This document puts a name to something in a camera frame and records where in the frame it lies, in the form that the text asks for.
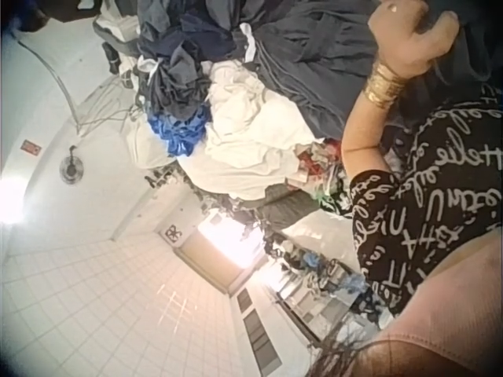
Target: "hand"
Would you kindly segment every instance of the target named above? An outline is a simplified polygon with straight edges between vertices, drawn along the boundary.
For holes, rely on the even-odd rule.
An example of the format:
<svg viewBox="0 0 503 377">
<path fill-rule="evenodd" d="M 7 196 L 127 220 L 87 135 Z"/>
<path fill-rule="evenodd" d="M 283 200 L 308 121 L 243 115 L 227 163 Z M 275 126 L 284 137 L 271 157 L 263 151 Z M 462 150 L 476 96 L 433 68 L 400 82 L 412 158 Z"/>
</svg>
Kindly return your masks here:
<svg viewBox="0 0 503 377">
<path fill-rule="evenodd" d="M 400 79 L 423 75 L 433 59 L 450 51 L 459 32 L 456 13 L 444 12 L 429 31 L 416 33 L 427 11 L 423 0 L 384 0 L 370 17 L 380 62 Z"/>
</svg>

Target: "red sign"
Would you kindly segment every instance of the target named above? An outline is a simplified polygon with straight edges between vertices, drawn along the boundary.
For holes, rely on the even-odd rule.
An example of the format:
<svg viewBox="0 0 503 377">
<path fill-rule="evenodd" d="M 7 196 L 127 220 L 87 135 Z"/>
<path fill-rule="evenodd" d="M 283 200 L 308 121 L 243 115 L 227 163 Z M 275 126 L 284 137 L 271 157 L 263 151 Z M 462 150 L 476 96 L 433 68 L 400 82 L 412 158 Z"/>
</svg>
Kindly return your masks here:
<svg viewBox="0 0 503 377">
<path fill-rule="evenodd" d="M 35 143 L 32 143 L 29 140 L 25 140 L 21 145 L 21 150 L 30 153 L 33 156 L 38 156 L 40 154 L 40 151 L 42 150 L 42 147 Z"/>
</svg>

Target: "white tile wall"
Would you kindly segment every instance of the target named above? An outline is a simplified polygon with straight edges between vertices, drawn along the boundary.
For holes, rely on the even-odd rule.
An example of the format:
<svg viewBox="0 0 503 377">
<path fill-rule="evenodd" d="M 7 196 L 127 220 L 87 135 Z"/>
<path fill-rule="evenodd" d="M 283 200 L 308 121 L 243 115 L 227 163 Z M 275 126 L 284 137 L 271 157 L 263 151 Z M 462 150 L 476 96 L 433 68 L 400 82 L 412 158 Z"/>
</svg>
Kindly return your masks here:
<svg viewBox="0 0 503 377">
<path fill-rule="evenodd" d="M 241 377 L 229 324 L 229 298 L 155 234 L 2 270 L 2 355 L 26 377 Z"/>
</svg>

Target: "woman's arm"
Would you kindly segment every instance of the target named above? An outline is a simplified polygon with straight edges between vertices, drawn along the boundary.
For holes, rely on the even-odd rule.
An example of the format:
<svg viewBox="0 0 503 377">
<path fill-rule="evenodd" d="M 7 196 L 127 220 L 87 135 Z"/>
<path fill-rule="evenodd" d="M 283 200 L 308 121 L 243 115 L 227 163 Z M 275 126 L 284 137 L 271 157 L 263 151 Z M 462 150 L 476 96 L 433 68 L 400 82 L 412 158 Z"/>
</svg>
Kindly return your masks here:
<svg viewBox="0 0 503 377">
<path fill-rule="evenodd" d="M 390 171 L 379 151 L 388 110 L 406 81 L 424 74 L 456 38 L 459 23 L 449 12 L 431 30 L 417 34 L 416 27 L 427 11 L 422 0 L 383 0 L 370 17 L 379 54 L 344 129 L 341 154 L 350 181 L 367 170 Z"/>
<path fill-rule="evenodd" d="M 389 108 L 400 94 L 401 80 L 377 61 L 344 129 L 341 152 L 349 180 L 366 170 L 390 171 L 379 143 Z"/>
<path fill-rule="evenodd" d="M 366 170 L 390 171 L 380 154 L 388 110 L 379 108 L 360 93 L 344 129 L 341 154 L 347 177 L 351 181 Z"/>
</svg>

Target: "bright light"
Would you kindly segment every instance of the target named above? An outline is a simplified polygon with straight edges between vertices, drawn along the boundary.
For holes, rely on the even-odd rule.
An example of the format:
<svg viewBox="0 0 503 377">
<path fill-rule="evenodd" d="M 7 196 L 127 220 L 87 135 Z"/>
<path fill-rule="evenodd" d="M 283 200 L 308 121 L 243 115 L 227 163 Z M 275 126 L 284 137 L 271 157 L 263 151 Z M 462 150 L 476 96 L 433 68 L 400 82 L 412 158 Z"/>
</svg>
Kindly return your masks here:
<svg viewBox="0 0 503 377">
<path fill-rule="evenodd" d="M 234 264 L 242 269 L 251 266 L 263 239 L 262 231 L 254 229 L 246 240 L 241 241 L 244 225 L 224 216 L 217 225 L 213 225 L 213 217 L 209 216 L 203 221 L 198 227 L 199 231 Z"/>
<path fill-rule="evenodd" d="M 15 224 L 23 220 L 23 201 L 26 187 L 26 181 L 21 178 L 0 180 L 0 222 Z"/>
</svg>

